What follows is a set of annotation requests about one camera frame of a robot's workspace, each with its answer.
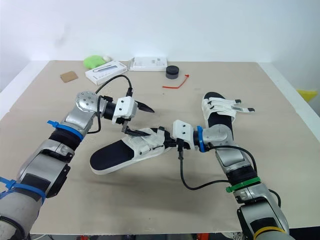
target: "green cable tie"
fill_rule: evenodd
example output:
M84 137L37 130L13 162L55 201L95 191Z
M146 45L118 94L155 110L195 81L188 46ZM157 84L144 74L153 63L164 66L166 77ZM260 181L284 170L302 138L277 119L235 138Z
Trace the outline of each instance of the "green cable tie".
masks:
M254 184L254 183L257 183L257 182L261 182L261 179L258 176L254 177L254 178L251 178L249 180L240 182L240 183L238 183L236 185L228 186L228 187L225 188L225 190L226 190L227 193L232 193L233 191L235 191L237 189L243 188L245 186L248 186L250 184Z

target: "blue cable tie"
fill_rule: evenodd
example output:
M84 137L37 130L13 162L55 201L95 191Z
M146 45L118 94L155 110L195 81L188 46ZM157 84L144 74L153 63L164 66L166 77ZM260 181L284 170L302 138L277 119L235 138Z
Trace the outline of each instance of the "blue cable tie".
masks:
M8 193L10 190L12 190L14 188L16 188L16 189L25 189L25 190L28 190L30 192L34 192L34 193L40 195L42 204L44 204L44 202L45 202L46 194L42 190L40 190L39 188L36 188L34 186L30 186L30 185L27 185L27 184L17 183L13 179L8 180L8 179L6 179L4 177L1 177L1 176L0 176L0 182L4 183L5 187L8 189L8 191L4 191L4 192L2 192L0 194L0 195L2 195L2 197L4 197L4 195L6 195L6 193Z
M84 139L84 136L80 132L78 132L77 130L75 130L74 128L72 128L70 126L62 125L62 124L59 124L57 121L51 121L51 120L47 121L47 123L52 125L56 129L64 129L64 130L67 130L67 131L77 135L81 141Z
M199 139L199 146L200 146L200 152L204 153L205 152L205 145L204 145L204 139L203 139L203 129L201 126L196 126L198 130L198 139Z

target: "white box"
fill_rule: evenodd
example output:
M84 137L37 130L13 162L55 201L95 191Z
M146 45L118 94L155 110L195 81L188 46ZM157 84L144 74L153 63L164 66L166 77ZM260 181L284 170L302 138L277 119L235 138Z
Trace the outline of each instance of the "white box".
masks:
M128 63L129 71L165 71L167 58L160 56L136 56Z
M85 76L94 84L100 85L116 75L123 74L128 71L127 66L119 61L113 60L101 66L85 72Z

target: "yellow object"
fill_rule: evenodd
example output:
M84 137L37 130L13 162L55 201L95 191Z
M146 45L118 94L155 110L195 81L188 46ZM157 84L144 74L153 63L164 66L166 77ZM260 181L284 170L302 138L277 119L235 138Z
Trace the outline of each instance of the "yellow object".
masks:
M303 97L303 99L308 103L310 102L311 99L313 99L315 96L318 95L318 91L306 91L306 90L300 90L297 89L296 90L301 97Z
M278 231L278 232L282 232L285 233L285 230L276 227L276 226L265 226L263 228L260 228L258 231L255 232L254 236L253 236L253 240L256 240L256 238L258 237L259 234L262 234L263 232L266 231Z

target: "red cable tie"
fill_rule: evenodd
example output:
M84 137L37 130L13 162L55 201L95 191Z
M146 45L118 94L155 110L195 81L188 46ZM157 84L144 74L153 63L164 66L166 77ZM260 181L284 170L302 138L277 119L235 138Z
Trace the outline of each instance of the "red cable tie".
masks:
M179 86L162 86L162 87L164 89L178 89L187 81L188 78L189 78L189 74L185 74L185 79Z

